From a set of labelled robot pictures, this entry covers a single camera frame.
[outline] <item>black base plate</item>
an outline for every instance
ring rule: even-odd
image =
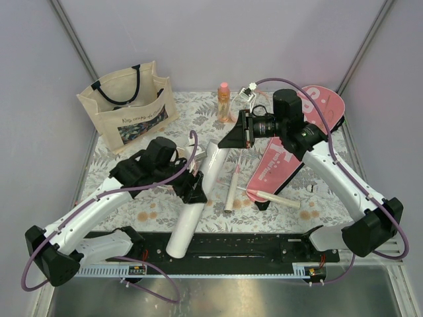
[[[87,238],[108,233],[90,232]],[[139,233],[148,250],[146,261],[170,275],[290,274],[292,263],[319,263],[323,254],[326,262],[339,262],[338,252],[310,250],[309,243],[299,240],[304,241],[304,234],[196,233],[185,257],[174,259],[166,253],[170,233]],[[309,250],[306,254],[305,244]],[[147,274],[157,273],[149,269]]]

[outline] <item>bag print graphic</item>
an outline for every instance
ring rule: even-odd
[[[130,141],[136,139],[140,135],[143,135],[149,131],[152,127],[159,124],[160,122],[168,118],[166,108],[163,106],[163,109],[160,113],[150,121],[141,122],[137,124],[125,125],[123,127],[118,127],[120,137],[124,144],[129,143]]]

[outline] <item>metal floor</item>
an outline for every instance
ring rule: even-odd
[[[329,267],[329,279],[341,274]],[[172,297],[165,279],[141,285]],[[309,288],[302,281],[275,279],[179,279],[182,302],[167,304],[117,279],[74,278],[55,289],[49,317],[95,316],[400,316],[386,269],[356,266],[345,280]]]

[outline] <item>black bag handle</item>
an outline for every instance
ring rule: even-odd
[[[116,104],[118,106],[123,106],[125,104],[129,104],[130,102],[133,102],[137,98],[138,93],[139,93],[139,84],[140,84],[139,68],[140,67],[141,67],[140,64],[131,67],[131,68],[133,68],[133,69],[135,69],[137,71],[137,88],[135,89],[135,94],[132,96],[132,98],[130,98],[127,101],[114,101],[114,100],[110,99],[109,97],[107,97],[107,95],[104,93],[104,91],[100,87],[101,86],[100,81],[96,81],[95,83],[93,83],[91,85],[91,88],[93,90],[96,90],[97,89],[98,92],[101,93],[101,95],[104,97],[104,99],[106,99],[107,101],[109,101],[111,104]]]

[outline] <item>canvas tote bag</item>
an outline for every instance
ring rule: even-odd
[[[107,74],[77,97],[114,153],[178,117],[171,81],[157,76],[155,61]]]

